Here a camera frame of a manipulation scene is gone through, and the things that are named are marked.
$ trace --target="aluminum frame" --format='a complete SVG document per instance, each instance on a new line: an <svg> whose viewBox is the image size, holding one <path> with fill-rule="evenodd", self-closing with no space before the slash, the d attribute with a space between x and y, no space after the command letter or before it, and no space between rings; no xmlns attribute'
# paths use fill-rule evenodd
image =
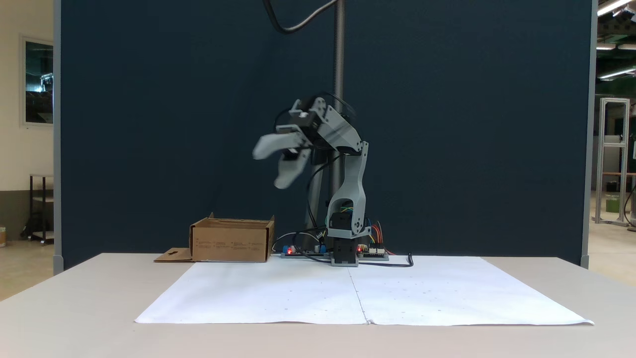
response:
<svg viewBox="0 0 636 358"><path fill-rule="evenodd" d="M625 106L623 112L623 139L620 143L605 143L605 121L607 115L607 104L618 103ZM598 120L598 159L597 159L597 190L596 190L596 213L594 216L594 222L599 224L601 222L606 224L616 224L621 226L627 226L628 223L625 220L625 194L627 191L627 158L629 153L629 133L630 133L630 100L627 98L601 98L600 105L598 107L599 120ZM617 220L603 220L600 217L601 202L603 200L603 161L605 148L622 148L623 153L621 157L621 192L620 192L620 207L618 210Z"/></svg>

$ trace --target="ceiling light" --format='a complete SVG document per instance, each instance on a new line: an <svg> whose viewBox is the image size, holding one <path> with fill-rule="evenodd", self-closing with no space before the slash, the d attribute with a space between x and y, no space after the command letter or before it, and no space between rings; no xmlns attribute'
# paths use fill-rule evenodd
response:
<svg viewBox="0 0 636 358"><path fill-rule="evenodd" d="M597 43L597 50L614 50L615 48L615 43Z"/></svg>
<svg viewBox="0 0 636 358"><path fill-rule="evenodd" d="M610 77L614 77L614 76L618 76L618 75L623 75L625 73L634 72L635 68L636 68L636 66L632 66L630 68L623 68L623 69L620 69L618 71L606 73L604 75L599 76L598 78L603 80L605 78L610 78Z"/></svg>
<svg viewBox="0 0 636 358"><path fill-rule="evenodd" d="M603 6L602 8L598 9L598 15L602 16L605 15L606 13L609 13L610 11L613 11L616 8L619 8L625 4L630 3L632 0L616 0L613 3L609 3L605 6Z"/></svg>

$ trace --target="green bucket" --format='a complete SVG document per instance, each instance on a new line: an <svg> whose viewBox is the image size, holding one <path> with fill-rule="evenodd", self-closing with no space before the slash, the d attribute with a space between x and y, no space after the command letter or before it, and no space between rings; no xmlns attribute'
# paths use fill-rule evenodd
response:
<svg viewBox="0 0 636 358"><path fill-rule="evenodd" d="M619 196L608 195L605 200L605 207L608 213L617 213L621 208L621 201Z"/></svg>

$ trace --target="window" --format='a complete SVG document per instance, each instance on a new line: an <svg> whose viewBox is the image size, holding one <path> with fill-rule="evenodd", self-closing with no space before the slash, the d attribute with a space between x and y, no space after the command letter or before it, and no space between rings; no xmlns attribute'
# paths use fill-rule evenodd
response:
<svg viewBox="0 0 636 358"><path fill-rule="evenodd" d="M26 127L53 126L53 43L20 37L22 118Z"/></svg>

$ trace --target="cardboard flap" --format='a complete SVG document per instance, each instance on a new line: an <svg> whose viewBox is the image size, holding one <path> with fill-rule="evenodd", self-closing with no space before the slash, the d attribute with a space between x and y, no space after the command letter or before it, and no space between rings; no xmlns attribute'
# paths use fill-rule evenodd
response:
<svg viewBox="0 0 636 358"><path fill-rule="evenodd" d="M155 262L192 262L189 247L173 247L163 255L157 257Z"/></svg>

